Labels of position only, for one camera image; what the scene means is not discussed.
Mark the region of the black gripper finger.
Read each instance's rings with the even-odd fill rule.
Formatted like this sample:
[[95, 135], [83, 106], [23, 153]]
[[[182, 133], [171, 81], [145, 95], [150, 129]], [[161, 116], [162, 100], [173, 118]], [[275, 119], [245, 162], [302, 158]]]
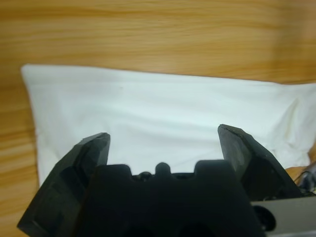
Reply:
[[107, 163], [109, 146], [108, 133], [77, 143], [53, 167], [17, 228], [29, 237], [70, 237], [91, 176]]
[[303, 196], [278, 160], [250, 134], [221, 124], [218, 135], [223, 158], [232, 165], [251, 201]]

